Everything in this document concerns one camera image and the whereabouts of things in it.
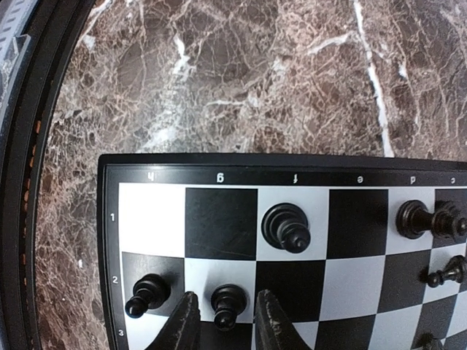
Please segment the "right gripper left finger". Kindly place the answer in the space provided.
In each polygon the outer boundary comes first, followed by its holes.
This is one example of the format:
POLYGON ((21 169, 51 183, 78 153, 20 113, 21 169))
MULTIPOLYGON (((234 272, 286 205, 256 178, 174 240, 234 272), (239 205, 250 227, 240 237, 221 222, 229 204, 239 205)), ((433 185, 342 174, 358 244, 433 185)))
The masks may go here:
POLYGON ((185 292, 165 325, 146 350, 200 349, 201 315, 198 296, 185 292))

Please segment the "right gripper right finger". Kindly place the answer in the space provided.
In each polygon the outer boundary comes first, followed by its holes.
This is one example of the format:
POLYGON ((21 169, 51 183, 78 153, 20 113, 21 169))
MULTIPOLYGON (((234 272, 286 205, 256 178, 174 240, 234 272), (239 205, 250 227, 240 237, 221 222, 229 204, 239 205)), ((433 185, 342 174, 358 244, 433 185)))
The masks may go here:
POLYGON ((256 297, 255 347, 265 350, 310 350, 269 289, 261 290, 256 297))

